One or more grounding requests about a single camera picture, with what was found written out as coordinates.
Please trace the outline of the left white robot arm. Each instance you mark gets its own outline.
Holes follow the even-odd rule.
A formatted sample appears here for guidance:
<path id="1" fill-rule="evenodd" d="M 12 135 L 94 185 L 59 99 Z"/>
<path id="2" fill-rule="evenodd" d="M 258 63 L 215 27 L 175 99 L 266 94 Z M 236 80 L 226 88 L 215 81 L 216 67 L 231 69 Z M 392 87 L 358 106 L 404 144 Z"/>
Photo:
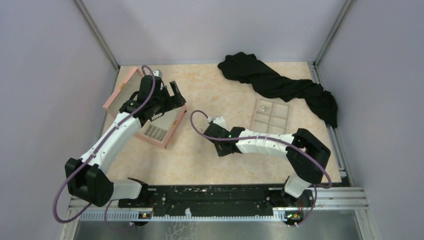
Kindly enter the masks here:
<path id="1" fill-rule="evenodd" d="M 145 182 L 110 180 L 107 173 L 132 137 L 166 149 L 187 111 L 186 100 L 175 81 L 163 82 L 159 70 L 148 74 L 135 67 L 104 107 L 115 119 L 93 147 L 66 162 L 68 193 L 97 207 L 112 200 L 131 200 L 144 207 L 150 200 Z"/>

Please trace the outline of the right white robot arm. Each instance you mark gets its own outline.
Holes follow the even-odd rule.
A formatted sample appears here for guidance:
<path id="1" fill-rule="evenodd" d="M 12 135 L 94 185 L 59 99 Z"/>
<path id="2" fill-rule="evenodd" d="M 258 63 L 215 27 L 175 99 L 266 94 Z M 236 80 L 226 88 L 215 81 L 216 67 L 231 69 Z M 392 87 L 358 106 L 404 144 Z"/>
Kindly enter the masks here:
<path id="1" fill-rule="evenodd" d="M 294 173 L 284 184 L 281 199 L 295 206 L 311 185 L 320 184 L 331 156 L 330 149 L 310 131 L 299 128 L 291 134 L 254 132 L 244 127 L 227 130 L 222 116 L 208 117 L 206 138 L 215 146 L 219 157 L 230 154 L 263 154 L 287 160 Z"/>

